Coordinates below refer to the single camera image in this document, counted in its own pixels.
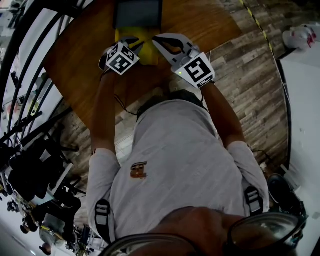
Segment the eyeglasses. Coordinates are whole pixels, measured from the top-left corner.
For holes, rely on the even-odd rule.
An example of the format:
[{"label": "eyeglasses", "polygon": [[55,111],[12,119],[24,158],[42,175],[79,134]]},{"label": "eyeglasses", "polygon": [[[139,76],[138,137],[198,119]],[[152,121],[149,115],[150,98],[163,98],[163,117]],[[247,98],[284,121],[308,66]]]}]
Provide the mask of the eyeglasses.
[{"label": "eyeglasses", "polygon": [[[307,218],[264,213],[237,221],[228,231],[225,255],[271,255],[289,252],[302,239]],[[137,234],[110,244],[100,256],[203,255],[188,239],[172,234]]]}]

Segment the yellow cloth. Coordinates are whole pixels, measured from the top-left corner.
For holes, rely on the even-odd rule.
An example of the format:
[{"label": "yellow cloth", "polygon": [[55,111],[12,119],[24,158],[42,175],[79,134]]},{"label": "yellow cloth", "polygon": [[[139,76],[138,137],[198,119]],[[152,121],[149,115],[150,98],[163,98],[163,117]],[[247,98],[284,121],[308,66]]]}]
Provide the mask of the yellow cloth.
[{"label": "yellow cloth", "polygon": [[143,48],[139,53],[140,63],[144,66],[158,65],[158,50],[152,43],[152,38],[159,35],[160,31],[158,28],[148,28],[148,27],[121,27],[117,28],[115,31],[115,41],[119,41],[122,37],[137,37],[139,41],[130,44],[129,47],[132,48],[141,42],[144,42]]}]

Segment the wooden table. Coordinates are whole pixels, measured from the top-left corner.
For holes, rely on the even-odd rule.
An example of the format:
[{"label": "wooden table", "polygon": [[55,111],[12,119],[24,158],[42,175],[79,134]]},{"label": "wooden table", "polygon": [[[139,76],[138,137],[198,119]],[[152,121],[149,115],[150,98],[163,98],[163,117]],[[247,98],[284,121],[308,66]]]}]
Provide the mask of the wooden table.
[{"label": "wooden table", "polygon": [[[50,78],[87,127],[101,75],[98,62],[115,42],[113,12],[113,0],[95,0],[44,59]],[[163,0],[161,33],[184,34],[207,53],[238,37],[241,30],[215,0]],[[115,93],[129,106],[171,75],[170,64],[160,56],[158,66],[136,65],[119,76]],[[116,112],[121,111],[117,104]]]}]

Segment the logo on shirt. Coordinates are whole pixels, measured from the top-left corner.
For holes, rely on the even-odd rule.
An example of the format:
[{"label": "logo on shirt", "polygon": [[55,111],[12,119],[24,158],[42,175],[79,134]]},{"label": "logo on shirt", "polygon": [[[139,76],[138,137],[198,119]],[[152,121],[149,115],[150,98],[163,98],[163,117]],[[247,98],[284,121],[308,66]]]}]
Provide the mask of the logo on shirt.
[{"label": "logo on shirt", "polygon": [[131,178],[134,179],[145,179],[147,174],[145,173],[145,166],[147,162],[137,162],[131,166]]}]

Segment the gray t-shirt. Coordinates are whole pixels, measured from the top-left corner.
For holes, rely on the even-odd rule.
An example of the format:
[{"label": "gray t-shirt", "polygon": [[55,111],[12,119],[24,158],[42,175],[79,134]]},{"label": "gray t-shirt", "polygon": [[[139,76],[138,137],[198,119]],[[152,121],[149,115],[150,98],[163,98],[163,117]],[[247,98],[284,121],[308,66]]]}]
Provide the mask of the gray t-shirt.
[{"label": "gray t-shirt", "polygon": [[[47,213],[42,225],[51,229],[55,233],[62,235],[64,232],[65,222]],[[64,241],[60,240],[56,235],[51,235],[48,230],[41,228],[39,230],[39,234],[41,240],[51,246],[55,245],[56,247],[60,247],[64,244]]]},{"label": "gray t-shirt", "polygon": [[[143,163],[145,178],[131,176],[137,163]],[[165,101],[139,118],[132,153],[122,167],[107,149],[91,157],[89,225],[97,232],[95,206],[102,198],[110,203],[109,229],[116,238],[146,233],[184,207],[249,216],[244,182],[258,189],[268,211],[267,182],[247,144],[236,141],[225,149],[206,110],[183,100]]]}]

